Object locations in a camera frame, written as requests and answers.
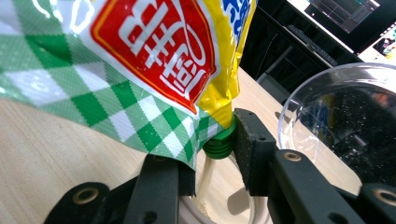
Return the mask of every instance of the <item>black device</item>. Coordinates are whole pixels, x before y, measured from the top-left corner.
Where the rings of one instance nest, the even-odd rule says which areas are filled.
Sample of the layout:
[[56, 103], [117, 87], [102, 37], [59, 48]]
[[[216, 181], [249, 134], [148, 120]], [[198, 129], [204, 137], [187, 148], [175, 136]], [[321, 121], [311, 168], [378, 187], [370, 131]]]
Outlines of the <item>black device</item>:
[[396, 0], [310, 0], [310, 17], [359, 55], [396, 22]]
[[[396, 223], [396, 188], [363, 184], [358, 196], [333, 187], [302, 153], [278, 150], [252, 112], [235, 109], [233, 153], [251, 196], [268, 197], [274, 223]], [[109, 190], [70, 189], [45, 223], [177, 223], [178, 197], [194, 194], [194, 172], [148, 155], [139, 177]]]

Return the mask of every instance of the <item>red logo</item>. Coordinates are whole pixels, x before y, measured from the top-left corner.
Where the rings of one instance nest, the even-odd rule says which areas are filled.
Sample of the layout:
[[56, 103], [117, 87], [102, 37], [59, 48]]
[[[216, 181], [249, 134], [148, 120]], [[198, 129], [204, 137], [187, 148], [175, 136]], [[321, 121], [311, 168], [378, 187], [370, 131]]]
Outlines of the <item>red logo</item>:
[[216, 66], [195, 0], [108, 0], [91, 35], [151, 88], [196, 114], [194, 102]]

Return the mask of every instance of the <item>plastic bag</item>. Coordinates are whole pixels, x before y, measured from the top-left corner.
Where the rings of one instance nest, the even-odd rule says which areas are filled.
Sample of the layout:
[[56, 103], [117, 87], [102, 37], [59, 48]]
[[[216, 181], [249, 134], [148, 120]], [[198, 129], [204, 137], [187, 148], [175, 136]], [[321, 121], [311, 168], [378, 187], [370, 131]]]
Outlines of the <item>plastic bag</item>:
[[195, 168], [231, 125], [255, 4], [4, 0], [0, 96]]

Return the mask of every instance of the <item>screw hole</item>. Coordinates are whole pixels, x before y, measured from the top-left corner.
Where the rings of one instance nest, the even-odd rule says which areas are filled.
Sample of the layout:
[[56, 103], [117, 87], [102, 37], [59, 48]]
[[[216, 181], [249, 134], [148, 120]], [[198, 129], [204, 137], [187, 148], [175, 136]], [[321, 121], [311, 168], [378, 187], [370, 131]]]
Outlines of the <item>screw hole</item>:
[[98, 195], [99, 195], [99, 190], [96, 188], [89, 187], [89, 188], [81, 189], [73, 196], [73, 202], [76, 204], [90, 203]]
[[335, 224], [347, 224], [347, 219], [337, 213], [330, 213], [329, 219]]
[[386, 189], [376, 189], [374, 191], [375, 197], [383, 203], [396, 206], [396, 193]]
[[146, 212], [141, 217], [142, 224], [151, 224], [157, 220], [157, 214], [155, 212]]
[[283, 154], [283, 157], [288, 161], [300, 161], [301, 160], [301, 156], [294, 152], [286, 152], [285, 154]]

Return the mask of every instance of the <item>green bottle cap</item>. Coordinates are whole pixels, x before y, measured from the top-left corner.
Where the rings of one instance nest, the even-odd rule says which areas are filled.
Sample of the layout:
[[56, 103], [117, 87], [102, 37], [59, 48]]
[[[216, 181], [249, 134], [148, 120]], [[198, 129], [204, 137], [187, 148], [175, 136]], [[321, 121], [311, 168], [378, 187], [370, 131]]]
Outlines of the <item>green bottle cap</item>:
[[233, 151], [233, 131], [236, 128], [236, 118], [233, 116], [233, 122], [229, 129], [218, 133], [207, 141], [204, 146], [204, 152], [207, 157], [214, 160], [221, 160], [230, 156]]

